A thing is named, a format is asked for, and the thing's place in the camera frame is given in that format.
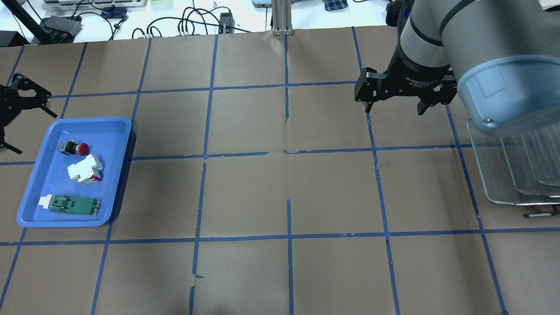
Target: green electrical component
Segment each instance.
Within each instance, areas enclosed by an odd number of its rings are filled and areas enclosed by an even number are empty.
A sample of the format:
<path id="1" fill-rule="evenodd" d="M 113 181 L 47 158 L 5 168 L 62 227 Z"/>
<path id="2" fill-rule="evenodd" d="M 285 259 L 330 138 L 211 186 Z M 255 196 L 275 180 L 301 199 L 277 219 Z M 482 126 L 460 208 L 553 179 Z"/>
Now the green electrical component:
<path id="1" fill-rule="evenodd" d="M 49 205 L 50 212 L 94 216 L 101 201 L 93 198 L 69 197 L 56 194 Z"/>

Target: white circuit breaker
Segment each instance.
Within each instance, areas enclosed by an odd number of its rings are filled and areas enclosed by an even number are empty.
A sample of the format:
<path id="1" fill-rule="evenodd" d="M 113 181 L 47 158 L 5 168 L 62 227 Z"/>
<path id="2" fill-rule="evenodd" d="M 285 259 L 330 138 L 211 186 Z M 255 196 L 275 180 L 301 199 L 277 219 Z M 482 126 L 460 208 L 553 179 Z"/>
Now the white circuit breaker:
<path id="1" fill-rule="evenodd" d="M 89 186 L 101 181 L 103 165 L 99 158 L 93 154 L 87 155 L 83 160 L 68 167 L 68 176 L 77 182 Z"/>

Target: plaid cloth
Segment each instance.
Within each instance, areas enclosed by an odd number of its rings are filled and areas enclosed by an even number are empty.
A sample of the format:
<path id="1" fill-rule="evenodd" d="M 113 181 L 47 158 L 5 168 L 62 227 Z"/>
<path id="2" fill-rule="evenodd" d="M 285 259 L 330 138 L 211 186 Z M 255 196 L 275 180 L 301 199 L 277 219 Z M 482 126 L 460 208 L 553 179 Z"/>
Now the plaid cloth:
<path id="1" fill-rule="evenodd" d="M 325 3 L 325 10 L 334 11 L 344 9 L 348 6 L 346 0 L 323 0 Z"/>

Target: black robotic claw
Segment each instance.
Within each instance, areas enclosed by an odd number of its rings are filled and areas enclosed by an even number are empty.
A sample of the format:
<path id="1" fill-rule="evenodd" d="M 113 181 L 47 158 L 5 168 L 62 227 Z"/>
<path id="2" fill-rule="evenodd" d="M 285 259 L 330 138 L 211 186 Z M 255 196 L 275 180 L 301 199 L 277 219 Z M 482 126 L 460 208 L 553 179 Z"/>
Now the black robotic claw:
<path id="1" fill-rule="evenodd" d="M 392 98 L 393 96 L 417 96 L 418 115 L 423 115 L 429 107 L 438 103 L 449 104 L 457 94 L 457 82 L 452 72 L 439 81 L 439 90 L 431 86 L 415 87 L 406 84 L 396 84 L 386 73 L 378 73 L 375 69 L 364 68 L 354 85 L 354 100 L 362 102 L 366 113 L 371 111 L 373 103 Z"/>
<path id="2" fill-rule="evenodd" d="M 20 96 L 18 93 L 19 90 L 34 90 L 35 96 Z M 22 153 L 21 150 L 6 143 L 4 140 L 4 136 L 6 135 L 4 128 L 9 125 L 22 110 L 40 108 L 52 117 L 57 117 L 55 113 L 46 107 L 46 103 L 50 97 L 51 93 L 49 91 L 20 73 L 13 75 L 12 84 L 10 86 L 0 85 L 0 124 L 2 125 L 2 131 L 0 132 L 0 149 L 6 148 L 17 154 Z"/>

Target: metal post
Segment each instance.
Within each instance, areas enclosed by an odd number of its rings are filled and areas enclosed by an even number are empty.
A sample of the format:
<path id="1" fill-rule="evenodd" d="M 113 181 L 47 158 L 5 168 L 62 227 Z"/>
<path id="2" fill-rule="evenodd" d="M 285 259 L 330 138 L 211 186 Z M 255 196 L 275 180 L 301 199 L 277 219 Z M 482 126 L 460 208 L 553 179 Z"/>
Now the metal post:
<path id="1" fill-rule="evenodd" d="M 27 13 L 27 11 L 25 11 L 19 3 L 17 3 L 17 0 L 2 0 L 2 3 L 4 3 L 8 10 L 10 10 L 13 15 L 15 15 L 17 19 L 20 20 L 42 44 L 53 43 L 49 34 L 41 26 L 39 26 L 35 20 L 33 20 L 29 13 Z"/>
<path id="2" fill-rule="evenodd" d="M 293 34 L 291 0 L 272 0 L 272 34 Z"/>

